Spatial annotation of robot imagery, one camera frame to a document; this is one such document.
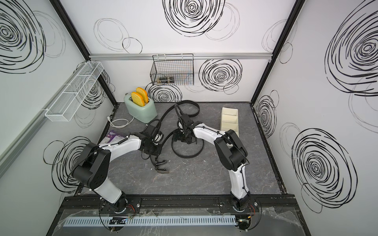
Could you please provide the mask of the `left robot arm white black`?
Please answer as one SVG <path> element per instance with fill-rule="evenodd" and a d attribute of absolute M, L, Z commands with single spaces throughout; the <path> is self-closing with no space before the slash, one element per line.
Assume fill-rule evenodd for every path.
<path fill-rule="evenodd" d="M 142 132 L 131 133 L 107 144 L 89 143 L 79 155 L 69 176 L 99 195 L 115 213 L 122 213 L 128 207 L 128 200 L 108 177 L 110 162 L 137 150 L 155 155 L 162 138 L 161 131 L 148 125 Z"/>

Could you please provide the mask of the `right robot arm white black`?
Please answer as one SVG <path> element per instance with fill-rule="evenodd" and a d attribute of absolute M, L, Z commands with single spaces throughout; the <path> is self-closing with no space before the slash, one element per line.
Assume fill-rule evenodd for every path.
<path fill-rule="evenodd" d="M 173 135 L 172 141 L 192 144 L 199 139 L 214 145 L 221 164 L 229 172 L 233 207 L 236 211 L 242 212 L 248 207 L 250 199 L 244 171 L 248 156 L 245 146 L 232 129 L 220 131 L 204 123 L 194 122 L 187 114 L 179 116 L 178 133 Z"/>

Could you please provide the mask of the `cream divided storage organizer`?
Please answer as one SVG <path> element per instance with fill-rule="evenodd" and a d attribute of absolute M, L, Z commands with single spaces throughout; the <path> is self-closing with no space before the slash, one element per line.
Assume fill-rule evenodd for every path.
<path fill-rule="evenodd" d="M 221 131 L 233 130 L 239 136 L 239 110 L 222 107 L 221 110 Z"/>

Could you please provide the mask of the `long black leather belt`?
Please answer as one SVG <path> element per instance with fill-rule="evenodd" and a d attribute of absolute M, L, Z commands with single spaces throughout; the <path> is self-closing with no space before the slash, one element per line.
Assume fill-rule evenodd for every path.
<path fill-rule="evenodd" d="M 197 112 L 194 114 L 186 114 L 181 109 L 180 105 L 184 104 L 190 104 L 194 105 L 197 108 Z M 164 118 L 169 114 L 170 111 L 174 110 L 177 117 L 177 128 L 170 132 L 168 136 L 165 138 L 164 134 L 160 131 L 162 122 Z M 160 174 L 168 174 L 169 171 L 166 169 L 161 169 L 160 165 L 163 165 L 166 163 L 166 161 L 159 162 L 158 158 L 161 154 L 162 148 L 164 147 L 166 141 L 171 138 L 171 146 L 177 141 L 180 141 L 182 143 L 186 143 L 188 145 L 195 143 L 197 144 L 198 139 L 195 137 L 192 130 L 189 129 L 189 126 L 192 124 L 191 118 L 196 117 L 199 114 L 200 107 L 196 102 L 190 101 L 190 100 L 183 100 L 181 102 L 175 103 L 173 106 L 171 106 L 160 119 L 154 119 L 150 123 L 157 122 L 157 125 L 152 126 L 152 133 L 149 135 L 151 138 L 151 142 L 155 146 L 155 150 L 149 154 L 149 157 L 154 156 L 155 160 L 152 160 L 151 163 L 154 165 L 155 170 Z"/>

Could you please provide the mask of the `mint green toaster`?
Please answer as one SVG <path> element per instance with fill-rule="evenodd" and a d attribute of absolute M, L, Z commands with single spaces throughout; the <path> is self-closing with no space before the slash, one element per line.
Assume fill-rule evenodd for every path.
<path fill-rule="evenodd" d="M 132 96 L 129 93 L 125 95 L 124 103 L 129 114 L 145 124 L 155 119 L 158 115 L 155 103 L 151 98 L 149 98 L 149 103 L 141 107 L 132 101 Z"/>

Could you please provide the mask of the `purple snack packet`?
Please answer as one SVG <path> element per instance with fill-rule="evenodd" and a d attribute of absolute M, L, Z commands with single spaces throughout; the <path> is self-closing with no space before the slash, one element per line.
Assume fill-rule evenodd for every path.
<path fill-rule="evenodd" d="M 99 145 L 108 145 L 112 143 L 118 143 L 119 141 L 125 139 L 124 136 L 119 135 L 114 130 L 111 130 L 107 135 L 100 141 Z"/>

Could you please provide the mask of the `front yellow toast slice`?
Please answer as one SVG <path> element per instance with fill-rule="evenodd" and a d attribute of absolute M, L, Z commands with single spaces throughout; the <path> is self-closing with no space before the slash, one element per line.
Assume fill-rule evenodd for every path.
<path fill-rule="evenodd" d="M 144 107 L 145 106 L 144 98 L 139 93 L 132 92 L 131 93 L 131 97 L 132 97 L 133 103 L 135 103 L 136 105 L 138 105 L 140 107 Z"/>

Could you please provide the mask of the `yellow toast slice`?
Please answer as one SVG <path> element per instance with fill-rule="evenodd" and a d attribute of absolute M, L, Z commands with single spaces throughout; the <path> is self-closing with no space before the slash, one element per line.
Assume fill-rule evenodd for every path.
<path fill-rule="evenodd" d="M 140 107 L 144 107 L 145 106 L 144 98 L 139 93 L 132 92 L 131 93 L 131 97 L 132 97 L 133 103 L 135 103 L 136 105 L 138 105 Z"/>
<path fill-rule="evenodd" d="M 149 102 L 148 93 L 143 88 L 137 87 L 136 92 L 142 96 L 145 104 Z"/>

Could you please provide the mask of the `rear yellow toast slice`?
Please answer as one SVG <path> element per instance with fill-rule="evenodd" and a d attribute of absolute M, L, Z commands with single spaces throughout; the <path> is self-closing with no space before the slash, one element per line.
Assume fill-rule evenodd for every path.
<path fill-rule="evenodd" d="M 149 102 L 148 93 L 143 88 L 137 87 L 136 92 L 142 96 L 145 104 Z"/>

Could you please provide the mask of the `dark item in basket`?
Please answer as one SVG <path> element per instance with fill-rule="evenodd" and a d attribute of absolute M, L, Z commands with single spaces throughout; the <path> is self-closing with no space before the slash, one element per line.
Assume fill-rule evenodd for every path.
<path fill-rule="evenodd" d="M 162 76 L 156 79 L 157 84 L 175 84 L 173 76 Z"/>

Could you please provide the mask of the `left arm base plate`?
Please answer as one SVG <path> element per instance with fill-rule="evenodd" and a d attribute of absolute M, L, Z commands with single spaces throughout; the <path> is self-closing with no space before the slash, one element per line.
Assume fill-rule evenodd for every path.
<path fill-rule="evenodd" d="M 116 203 L 110 203 L 102 198 L 99 212 L 101 214 L 136 214 L 139 213 L 141 198 L 121 197 Z"/>

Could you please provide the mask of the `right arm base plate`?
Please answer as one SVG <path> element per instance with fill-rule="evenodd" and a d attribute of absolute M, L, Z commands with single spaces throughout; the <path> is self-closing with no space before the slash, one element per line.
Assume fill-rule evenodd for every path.
<path fill-rule="evenodd" d="M 234 212 L 261 212 L 261 205 L 258 199 L 253 195 L 247 195 L 242 199 L 237 199 L 233 195 L 221 196 L 217 201 L 220 211 L 223 213 Z"/>

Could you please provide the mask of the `white mesh wall shelf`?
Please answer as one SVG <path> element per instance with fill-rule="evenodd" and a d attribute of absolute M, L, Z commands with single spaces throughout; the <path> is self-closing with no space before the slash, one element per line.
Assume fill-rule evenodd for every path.
<path fill-rule="evenodd" d="M 103 90 L 97 82 L 104 68 L 100 62 L 85 62 L 72 74 L 63 91 L 45 112 L 52 122 L 69 122 L 80 107 L 89 110 L 103 102 Z"/>

